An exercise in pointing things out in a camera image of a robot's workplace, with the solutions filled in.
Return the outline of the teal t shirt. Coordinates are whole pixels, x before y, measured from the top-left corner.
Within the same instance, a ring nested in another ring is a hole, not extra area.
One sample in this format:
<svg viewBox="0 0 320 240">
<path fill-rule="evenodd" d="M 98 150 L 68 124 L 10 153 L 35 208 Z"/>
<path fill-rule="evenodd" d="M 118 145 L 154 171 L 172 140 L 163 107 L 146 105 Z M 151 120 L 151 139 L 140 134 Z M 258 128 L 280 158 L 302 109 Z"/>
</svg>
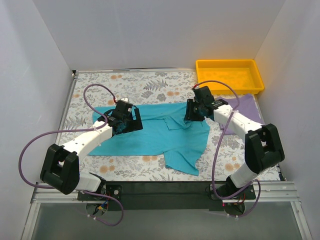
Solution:
<svg viewBox="0 0 320 240">
<path fill-rule="evenodd" d="M 196 162 L 204 153 L 210 126 L 184 121 L 185 102 L 138 105 L 142 130 L 113 136 L 90 152 L 91 156 L 164 155 L 165 166 L 198 176 Z"/>
</svg>

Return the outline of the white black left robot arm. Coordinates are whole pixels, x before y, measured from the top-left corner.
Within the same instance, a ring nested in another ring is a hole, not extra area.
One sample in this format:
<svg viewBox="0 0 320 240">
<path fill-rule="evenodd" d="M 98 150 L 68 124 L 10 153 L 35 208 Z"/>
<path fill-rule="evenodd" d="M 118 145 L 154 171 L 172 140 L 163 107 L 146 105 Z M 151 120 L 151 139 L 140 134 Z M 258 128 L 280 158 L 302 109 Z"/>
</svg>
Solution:
<svg viewBox="0 0 320 240">
<path fill-rule="evenodd" d="M 121 99 L 114 109 L 100 115 L 89 131 L 62 145 L 51 145 L 45 155 L 40 179 L 65 195 L 73 191 L 89 191 L 95 200 L 101 200 L 107 193 L 103 179 L 81 172 L 81 160 L 113 136 L 142 129 L 139 109 L 126 98 Z"/>
</svg>

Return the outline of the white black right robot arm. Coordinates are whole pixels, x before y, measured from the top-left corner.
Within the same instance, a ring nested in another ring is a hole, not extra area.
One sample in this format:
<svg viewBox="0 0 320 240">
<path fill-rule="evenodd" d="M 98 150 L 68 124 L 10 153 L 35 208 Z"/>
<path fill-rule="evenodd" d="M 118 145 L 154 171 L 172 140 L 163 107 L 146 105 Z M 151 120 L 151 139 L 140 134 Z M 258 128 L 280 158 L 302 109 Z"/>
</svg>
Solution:
<svg viewBox="0 0 320 240">
<path fill-rule="evenodd" d="M 202 122 L 210 119 L 231 129 L 244 142 L 244 163 L 227 177 L 225 184 L 213 187 L 221 199 L 237 199 L 256 178 L 285 159 L 278 129 L 273 124 L 263 125 L 238 111 L 224 99 L 215 99 L 208 86 L 195 85 L 194 97 L 187 100 L 185 121 Z"/>
</svg>

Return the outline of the folded purple t shirt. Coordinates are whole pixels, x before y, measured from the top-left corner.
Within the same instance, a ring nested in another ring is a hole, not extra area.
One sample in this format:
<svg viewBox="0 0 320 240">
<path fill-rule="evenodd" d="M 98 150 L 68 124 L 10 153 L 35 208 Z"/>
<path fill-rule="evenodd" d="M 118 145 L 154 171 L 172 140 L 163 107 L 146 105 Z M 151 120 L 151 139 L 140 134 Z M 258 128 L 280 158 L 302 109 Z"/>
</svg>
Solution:
<svg viewBox="0 0 320 240">
<path fill-rule="evenodd" d="M 237 99 L 236 98 L 223 98 L 218 97 L 217 100 L 223 99 L 224 101 L 228 102 L 229 105 L 234 108 L 237 105 Z M 252 94 L 246 94 L 242 97 L 239 97 L 239 107 L 237 107 L 237 110 L 239 113 L 244 115 L 245 117 L 253 120 L 254 122 L 260 123 L 262 125 L 265 124 L 264 120 L 262 119 L 260 112 L 258 110 L 258 105 L 256 104 L 255 98 Z M 220 129 L 224 130 L 225 126 L 223 124 L 219 124 Z M 235 133 L 231 130 L 230 125 L 228 126 L 226 132 L 226 135 L 234 135 Z"/>
</svg>

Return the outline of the yellow plastic tray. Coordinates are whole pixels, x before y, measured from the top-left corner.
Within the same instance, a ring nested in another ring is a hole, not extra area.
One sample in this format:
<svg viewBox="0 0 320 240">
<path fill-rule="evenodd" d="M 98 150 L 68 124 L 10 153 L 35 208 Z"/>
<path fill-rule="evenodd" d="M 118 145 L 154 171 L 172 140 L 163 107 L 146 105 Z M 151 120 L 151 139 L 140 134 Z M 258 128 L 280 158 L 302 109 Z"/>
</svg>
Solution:
<svg viewBox="0 0 320 240">
<path fill-rule="evenodd" d="M 265 89 L 258 66 L 253 59 L 198 59 L 197 81 L 220 81 L 238 95 L 258 94 Z"/>
</svg>

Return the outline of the floral patterned table mat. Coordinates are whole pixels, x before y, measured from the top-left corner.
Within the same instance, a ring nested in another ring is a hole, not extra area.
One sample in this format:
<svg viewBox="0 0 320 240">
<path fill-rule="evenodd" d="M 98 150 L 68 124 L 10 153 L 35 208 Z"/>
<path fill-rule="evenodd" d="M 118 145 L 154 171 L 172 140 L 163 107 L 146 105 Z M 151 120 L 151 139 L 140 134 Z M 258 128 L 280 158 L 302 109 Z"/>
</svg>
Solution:
<svg viewBox="0 0 320 240">
<path fill-rule="evenodd" d="M 193 97 L 197 82 L 193 71 L 87 72 L 80 73 L 69 95 L 59 143 L 66 143 L 93 124 L 92 107 L 112 106 L 112 95 L 135 105 L 185 102 Z M 235 135 L 223 138 L 217 161 L 214 153 L 221 130 L 208 121 L 207 147 L 196 162 L 197 176 L 166 168 L 162 155 L 87 156 L 80 170 L 108 181 L 223 181 L 244 163 L 244 144 Z"/>
</svg>

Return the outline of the aluminium table frame rail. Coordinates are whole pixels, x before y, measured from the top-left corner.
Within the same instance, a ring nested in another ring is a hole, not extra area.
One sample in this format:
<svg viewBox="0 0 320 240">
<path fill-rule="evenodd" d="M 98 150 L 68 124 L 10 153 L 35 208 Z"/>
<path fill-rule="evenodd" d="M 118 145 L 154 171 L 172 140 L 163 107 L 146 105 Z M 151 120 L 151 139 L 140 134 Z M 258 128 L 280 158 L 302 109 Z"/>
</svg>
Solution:
<svg viewBox="0 0 320 240">
<path fill-rule="evenodd" d="M 192 71 L 190 69 L 142 69 L 76 72 L 63 111 L 60 129 L 72 88 L 81 73 Z M 223 211 L 208 209 L 124 210 L 122 221 L 110 227 L 90 219 L 94 201 L 78 200 L 57 190 L 37 188 L 24 226 L 24 240 L 309 240 L 311 234 L 292 181 L 275 181 L 278 168 L 262 176 L 243 201 L 248 216 L 234 219 Z"/>
</svg>

